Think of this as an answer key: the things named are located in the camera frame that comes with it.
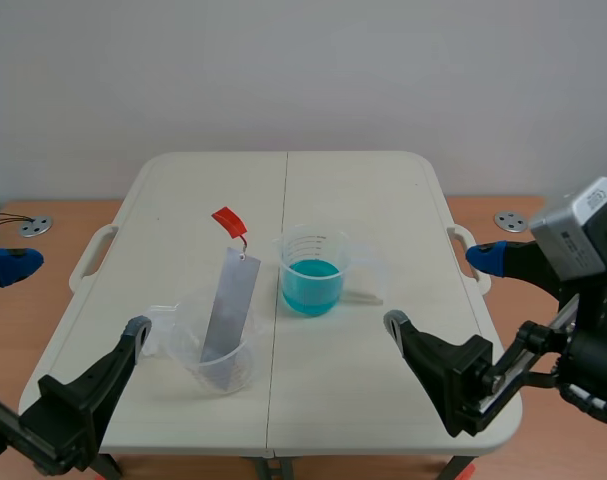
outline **red clip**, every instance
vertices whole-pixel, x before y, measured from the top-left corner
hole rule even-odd
[[[232,238],[241,237],[243,243],[247,245],[245,238],[243,238],[243,234],[247,233],[247,228],[245,228],[243,221],[236,215],[236,213],[227,207],[223,207],[218,212],[214,212],[212,214],[212,218],[219,222]]]

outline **metal plate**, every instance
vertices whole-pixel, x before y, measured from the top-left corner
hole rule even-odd
[[[31,222],[23,222],[19,227],[19,235],[30,238],[47,232],[52,227],[52,217],[38,216]]]
[[[527,230],[527,220],[516,212],[499,212],[494,215],[494,222],[506,232],[520,233]]]

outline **clear plastic measuring cup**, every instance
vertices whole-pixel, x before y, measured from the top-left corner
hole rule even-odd
[[[280,254],[281,292],[287,304],[306,315],[322,315],[341,297],[345,276],[356,264],[374,270],[379,284],[376,294],[359,293],[361,300],[382,303],[382,265],[367,247],[356,248],[338,230],[316,225],[297,225],[275,241]]]
[[[250,309],[239,346],[225,355],[209,352],[207,356],[212,360],[204,362],[203,341],[214,303],[214,290],[197,290],[174,306],[152,306],[145,315],[152,320],[150,337],[159,337],[157,349],[190,372],[203,390],[225,395],[243,388],[255,374],[253,345],[261,330]]]

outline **cable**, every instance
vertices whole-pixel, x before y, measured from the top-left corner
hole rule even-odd
[[[17,221],[17,222],[18,222],[18,221],[21,221],[21,222],[31,222],[31,220],[25,220],[24,218],[11,218],[11,219],[8,219],[8,218],[0,218],[0,222],[7,222],[8,220],[11,220],[11,221]]]
[[[9,219],[9,220],[3,220],[2,222],[0,222],[0,226],[5,225],[6,223],[24,222],[24,221],[25,220],[22,218],[13,218],[13,219]]]
[[[32,217],[28,217],[26,215],[19,215],[17,213],[5,213],[5,212],[0,212],[1,216],[5,216],[5,217],[14,217],[14,218],[22,218],[23,220],[28,220],[30,222],[33,222],[34,219]]]

